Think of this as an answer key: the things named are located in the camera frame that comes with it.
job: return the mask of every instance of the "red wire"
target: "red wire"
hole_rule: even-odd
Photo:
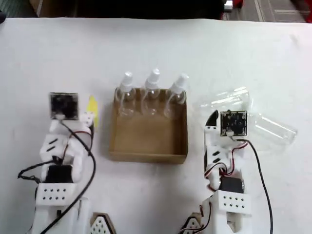
[[[223,174],[223,176],[231,176],[231,175],[233,174],[234,170],[235,170],[235,160],[234,160],[233,152],[234,152],[235,150],[243,149],[243,148],[245,148],[247,145],[248,145],[248,143],[244,143],[243,145],[238,146],[238,147],[235,147],[235,148],[232,149],[232,151],[231,151],[231,154],[232,154],[232,170],[231,170],[231,172],[229,172],[229,173]]]
[[[212,168],[210,168],[209,170],[207,170],[206,172],[205,172],[205,177],[207,177],[208,175],[209,175],[209,173],[211,172],[211,170],[215,167],[215,166],[217,166],[217,165],[223,165],[225,168],[219,168],[219,170],[223,170],[223,172],[222,173],[227,173],[227,171],[228,171],[228,169],[227,169],[227,167],[226,167],[226,165],[223,163],[223,162],[218,162],[218,163],[216,163],[214,166],[212,166]]]

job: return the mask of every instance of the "cardboard box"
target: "cardboard box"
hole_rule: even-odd
[[[156,163],[183,163],[188,153],[186,103],[179,119],[163,115],[165,92],[159,100],[159,114],[141,113],[140,90],[136,89],[136,114],[127,119],[118,115],[114,99],[110,155],[112,160]]]

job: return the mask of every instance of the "white tabletop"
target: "white tabletop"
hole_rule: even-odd
[[[158,67],[161,87],[186,72],[189,107],[198,95],[246,86],[259,110],[298,129],[283,153],[259,152],[273,207],[274,233],[311,229],[312,25],[133,19],[7,19],[0,25],[0,233],[25,233],[33,221],[35,183],[17,179],[40,162],[49,126],[48,93],[78,92],[99,104],[93,152],[97,173],[87,196],[119,234],[174,234],[211,194],[203,178],[203,135],[188,112],[189,154],[182,165],[108,159],[111,102],[123,73],[140,87]],[[253,233],[269,233],[256,162],[245,182]],[[92,163],[87,160],[85,180]]]

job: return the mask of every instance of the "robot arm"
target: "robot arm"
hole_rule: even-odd
[[[90,118],[90,121],[81,121],[86,118]],[[79,120],[64,122],[89,148],[92,146],[92,113],[83,114]],[[32,234],[40,234],[72,204],[77,197],[77,185],[81,181],[83,164],[88,156],[83,145],[58,120],[52,121],[50,132],[40,150],[43,162],[50,161],[54,156],[61,159],[61,164],[49,163],[42,167]],[[83,197],[47,233],[86,234],[90,230],[90,217],[91,204]]]

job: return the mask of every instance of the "bottle cap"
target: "bottle cap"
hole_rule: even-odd
[[[179,78],[173,83],[170,90],[175,94],[182,93],[187,87],[187,80],[189,76],[185,73],[182,73]]]
[[[145,81],[146,88],[157,89],[158,88],[159,75],[160,75],[159,70],[157,68],[154,69],[151,72],[150,76]]]
[[[124,93],[130,92],[132,89],[132,73],[126,72],[120,84],[120,90]]]

